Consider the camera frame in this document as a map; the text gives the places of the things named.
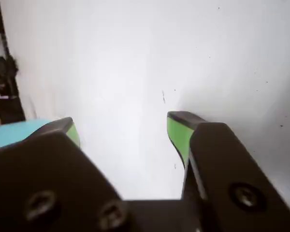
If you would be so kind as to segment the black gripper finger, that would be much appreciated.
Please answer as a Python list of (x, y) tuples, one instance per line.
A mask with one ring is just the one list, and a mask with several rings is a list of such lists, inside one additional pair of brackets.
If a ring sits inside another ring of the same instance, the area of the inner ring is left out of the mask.
[(167, 134), (184, 165), (182, 198), (197, 212), (197, 231), (290, 232), (290, 208), (225, 123), (170, 111)]
[(63, 132), (0, 148), (0, 232), (133, 232), (109, 181)]

